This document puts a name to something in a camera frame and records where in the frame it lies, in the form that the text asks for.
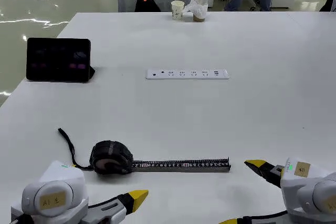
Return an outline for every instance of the tablet screen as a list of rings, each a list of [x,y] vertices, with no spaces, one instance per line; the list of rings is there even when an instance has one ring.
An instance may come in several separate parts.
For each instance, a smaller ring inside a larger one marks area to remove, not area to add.
[[[28,80],[86,82],[90,76],[88,39],[29,38]]]

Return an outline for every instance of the glossy floor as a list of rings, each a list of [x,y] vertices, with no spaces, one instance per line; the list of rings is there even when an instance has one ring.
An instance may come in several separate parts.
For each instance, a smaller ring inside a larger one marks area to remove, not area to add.
[[[325,1],[296,0],[292,10],[319,10]],[[215,0],[212,10],[223,6]],[[77,12],[117,10],[118,0],[0,0],[0,105],[25,76],[27,38],[56,37]]]

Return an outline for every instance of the tape measure wrist strap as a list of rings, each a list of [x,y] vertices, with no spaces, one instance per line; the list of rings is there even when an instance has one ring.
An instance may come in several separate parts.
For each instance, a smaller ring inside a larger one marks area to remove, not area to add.
[[[89,166],[81,166],[79,165],[76,160],[75,160],[75,147],[72,144],[69,136],[67,135],[67,133],[65,133],[64,130],[62,130],[61,128],[58,129],[58,132],[64,137],[64,139],[67,141],[68,145],[69,145],[69,150],[71,153],[71,159],[72,159],[72,163],[79,169],[81,170],[93,170],[93,167],[91,165]]]

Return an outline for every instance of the tape measure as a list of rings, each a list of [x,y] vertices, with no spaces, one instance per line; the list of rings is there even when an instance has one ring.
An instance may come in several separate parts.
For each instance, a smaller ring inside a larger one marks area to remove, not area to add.
[[[228,158],[180,161],[137,161],[133,160],[128,148],[117,141],[97,143],[90,155],[90,165],[80,166],[75,160],[75,147],[61,128],[58,132],[69,145],[72,163],[82,170],[94,170],[98,174],[128,174],[131,172],[182,172],[182,173],[223,173],[230,171]]]

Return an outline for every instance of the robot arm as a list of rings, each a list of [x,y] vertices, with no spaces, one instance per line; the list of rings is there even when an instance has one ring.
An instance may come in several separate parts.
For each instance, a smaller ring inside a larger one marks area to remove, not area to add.
[[[258,159],[247,160],[245,164],[281,188],[286,211],[227,220],[221,224],[336,223],[336,173],[296,158],[289,158],[285,166],[274,166]]]
[[[15,224],[118,224],[143,203],[147,190],[131,191],[89,206],[84,174],[54,161],[39,181],[28,185],[11,207]]]

